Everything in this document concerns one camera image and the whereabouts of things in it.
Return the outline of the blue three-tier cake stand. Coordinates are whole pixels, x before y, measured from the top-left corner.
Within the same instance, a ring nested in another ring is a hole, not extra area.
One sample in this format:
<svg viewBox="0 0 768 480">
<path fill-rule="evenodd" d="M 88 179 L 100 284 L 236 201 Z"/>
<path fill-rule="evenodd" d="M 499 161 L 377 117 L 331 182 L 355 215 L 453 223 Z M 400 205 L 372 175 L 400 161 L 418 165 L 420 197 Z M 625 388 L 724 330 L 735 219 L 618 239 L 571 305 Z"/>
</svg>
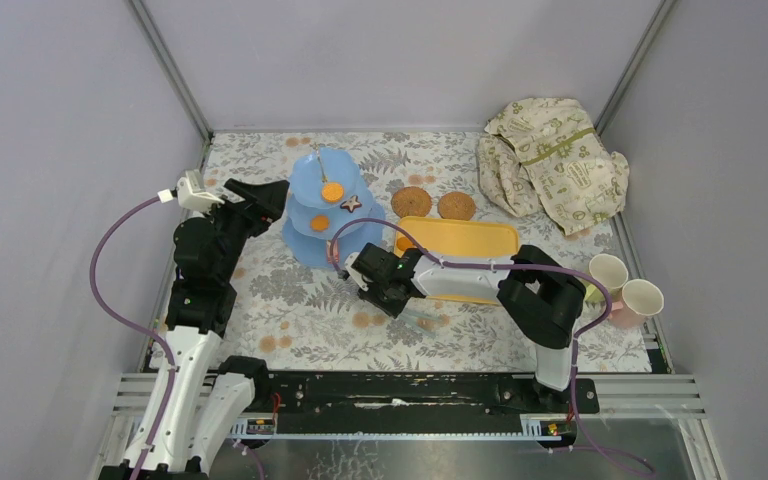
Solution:
<svg viewBox="0 0 768 480">
<path fill-rule="evenodd" d="M 284 243 L 295 259 L 311 268 L 329 268 L 326 260 L 327 240 L 338 242 L 340 260 L 358 252 L 367 243 L 380 244 L 383 226 L 374 219 L 383 220 L 385 212 L 376 201 L 364 180 L 359 166 L 351 155 L 341 149 L 315 146 L 313 151 L 299 158 L 292 169 L 289 198 L 286 204 L 287 220 L 282 228 Z M 321 197 L 326 182 L 338 182 L 345 190 L 340 202 L 329 204 Z M 352 195 L 358 195 L 363 206 L 349 214 L 340 204 Z M 330 220 L 324 232 L 314 232 L 310 220 L 326 215 Z"/>
</svg>

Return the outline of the yellow serving tray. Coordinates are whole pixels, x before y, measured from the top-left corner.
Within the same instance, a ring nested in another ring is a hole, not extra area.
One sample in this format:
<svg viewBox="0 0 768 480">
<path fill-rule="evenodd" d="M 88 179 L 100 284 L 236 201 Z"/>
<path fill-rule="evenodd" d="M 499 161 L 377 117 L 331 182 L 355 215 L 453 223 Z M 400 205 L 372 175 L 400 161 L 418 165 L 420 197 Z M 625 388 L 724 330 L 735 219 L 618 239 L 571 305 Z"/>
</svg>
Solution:
<svg viewBox="0 0 768 480">
<path fill-rule="evenodd" d="M 469 262 L 511 257 L 521 245 L 518 232 L 508 224 L 413 216 L 398 225 L 432 253 L 469 257 Z"/>
</svg>

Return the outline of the orange flower cookie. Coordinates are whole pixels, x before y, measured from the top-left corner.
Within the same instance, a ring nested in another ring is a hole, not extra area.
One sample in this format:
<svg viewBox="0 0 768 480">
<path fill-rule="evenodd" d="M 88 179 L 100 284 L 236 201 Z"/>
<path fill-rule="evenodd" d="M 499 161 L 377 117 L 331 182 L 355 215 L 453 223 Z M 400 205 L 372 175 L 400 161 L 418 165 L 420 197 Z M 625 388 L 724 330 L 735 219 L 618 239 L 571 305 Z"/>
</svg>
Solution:
<svg viewBox="0 0 768 480">
<path fill-rule="evenodd" d="M 310 220 L 310 228 L 314 232 L 324 232 L 330 226 L 330 220 L 326 215 L 316 215 Z"/>
</svg>

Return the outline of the light blue tongs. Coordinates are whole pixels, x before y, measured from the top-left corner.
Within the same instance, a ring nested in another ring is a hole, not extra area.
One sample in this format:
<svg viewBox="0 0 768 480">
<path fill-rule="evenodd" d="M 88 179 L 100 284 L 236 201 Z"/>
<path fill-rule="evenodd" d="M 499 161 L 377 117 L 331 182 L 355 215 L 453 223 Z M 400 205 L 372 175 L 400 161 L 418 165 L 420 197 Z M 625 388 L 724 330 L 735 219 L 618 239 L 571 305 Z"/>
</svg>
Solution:
<svg viewBox="0 0 768 480">
<path fill-rule="evenodd" d="M 436 331 L 442 326 L 443 320 L 437 316 L 426 315 L 415 310 L 405 309 L 397 319 L 418 333 L 433 337 Z"/>
</svg>

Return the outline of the star shaped cookie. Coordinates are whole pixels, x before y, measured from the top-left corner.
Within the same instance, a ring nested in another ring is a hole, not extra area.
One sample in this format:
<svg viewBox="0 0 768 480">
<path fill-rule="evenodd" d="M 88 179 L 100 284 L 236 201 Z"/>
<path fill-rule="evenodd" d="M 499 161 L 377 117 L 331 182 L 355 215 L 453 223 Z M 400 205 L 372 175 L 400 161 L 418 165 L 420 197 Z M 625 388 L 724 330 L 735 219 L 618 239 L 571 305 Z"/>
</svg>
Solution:
<svg viewBox="0 0 768 480">
<path fill-rule="evenodd" d="M 340 204 L 340 209 L 352 214 L 362 206 L 363 203 L 360 201 L 359 196 L 352 195 Z"/>
</svg>

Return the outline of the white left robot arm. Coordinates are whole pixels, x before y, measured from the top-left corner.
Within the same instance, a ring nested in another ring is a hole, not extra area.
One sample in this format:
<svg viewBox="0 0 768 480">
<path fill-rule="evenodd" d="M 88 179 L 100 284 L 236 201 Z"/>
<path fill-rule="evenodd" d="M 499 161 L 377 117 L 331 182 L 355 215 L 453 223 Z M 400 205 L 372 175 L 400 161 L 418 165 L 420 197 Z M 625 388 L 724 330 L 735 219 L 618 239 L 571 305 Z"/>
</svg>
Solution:
<svg viewBox="0 0 768 480">
<path fill-rule="evenodd" d="M 255 185 L 231 179 L 224 186 L 235 200 L 208 192 L 200 173 L 188 170 L 175 188 L 138 206 L 175 200 L 195 214 L 173 234 L 175 279 L 165 333 L 125 319 L 103 300 L 97 284 L 101 252 L 93 253 L 90 285 L 97 303 L 151 337 L 164 355 L 137 432 L 121 463 L 102 467 L 102 479 L 206 479 L 244 410 L 280 407 L 265 361 L 245 356 L 224 360 L 206 402 L 198 402 L 237 297 L 231 280 L 244 245 L 282 217 L 289 191 L 286 180 Z"/>
</svg>

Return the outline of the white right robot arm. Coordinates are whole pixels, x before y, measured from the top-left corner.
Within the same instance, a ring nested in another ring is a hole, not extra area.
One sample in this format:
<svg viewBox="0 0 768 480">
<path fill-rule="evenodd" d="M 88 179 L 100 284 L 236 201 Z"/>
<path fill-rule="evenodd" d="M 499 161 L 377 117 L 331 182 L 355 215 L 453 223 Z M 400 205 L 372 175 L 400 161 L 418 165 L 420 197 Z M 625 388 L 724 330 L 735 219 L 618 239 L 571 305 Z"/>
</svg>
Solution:
<svg viewBox="0 0 768 480">
<path fill-rule="evenodd" d="M 367 244 L 339 268 L 359 297 L 396 318 L 411 299 L 463 297 L 504 308 L 536 348 L 535 402 L 557 412 L 573 398 L 573 327 L 583 310 L 587 276 L 523 245 L 509 256 L 444 256 L 421 247 L 398 255 Z"/>
</svg>

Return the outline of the pink cake slice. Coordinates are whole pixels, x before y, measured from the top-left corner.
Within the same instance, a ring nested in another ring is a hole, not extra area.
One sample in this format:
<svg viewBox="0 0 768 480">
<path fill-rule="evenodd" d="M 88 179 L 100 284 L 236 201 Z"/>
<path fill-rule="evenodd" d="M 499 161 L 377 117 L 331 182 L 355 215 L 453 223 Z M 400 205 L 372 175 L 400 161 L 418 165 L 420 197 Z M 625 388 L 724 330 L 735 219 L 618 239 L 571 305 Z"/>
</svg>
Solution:
<svg viewBox="0 0 768 480">
<path fill-rule="evenodd" d="M 326 247 L 326 260 L 329 264 L 335 268 L 339 267 L 339 249 L 338 242 L 336 240 L 327 240 L 325 242 Z"/>
</svg>

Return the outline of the orange waffle cookie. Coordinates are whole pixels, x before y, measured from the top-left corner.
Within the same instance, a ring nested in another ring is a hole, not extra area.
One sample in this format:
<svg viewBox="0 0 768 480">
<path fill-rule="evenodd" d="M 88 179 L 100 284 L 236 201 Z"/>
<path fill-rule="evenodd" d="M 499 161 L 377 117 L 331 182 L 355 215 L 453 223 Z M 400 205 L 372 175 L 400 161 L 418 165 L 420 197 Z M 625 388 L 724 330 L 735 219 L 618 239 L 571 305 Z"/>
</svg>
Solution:
<svg viewBox="0 0 768 480">
<path fill-rule="evenodd" d="M 338 182 L 326 182 L 321 188 L 321 197 L 329 204 L 340 202 L 344 193 L 344 187 Z"/>
</svg>

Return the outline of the woven rattan coaster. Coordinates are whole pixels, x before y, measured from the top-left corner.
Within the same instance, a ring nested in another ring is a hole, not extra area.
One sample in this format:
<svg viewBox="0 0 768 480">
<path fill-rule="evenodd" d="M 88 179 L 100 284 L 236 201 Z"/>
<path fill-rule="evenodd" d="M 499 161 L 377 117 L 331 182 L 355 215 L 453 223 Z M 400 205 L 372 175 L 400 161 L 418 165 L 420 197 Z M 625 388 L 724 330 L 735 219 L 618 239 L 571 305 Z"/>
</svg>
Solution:
<svg viewBox="0 0 768 480">
<path fill-rule="evenodd" d="M 432 199 L 429 193 L 420 187 L 404 187 L 393 194 L 391 208 L 400 218 L 425 217 L 432 208 Z"/>
<path fill-rule="evenodd" d="M 469 221 L 476 213 L 476 204 L 466 193 L 449 192 L 440 198 L 437 209 L 441 218 Z"/>
</svg>

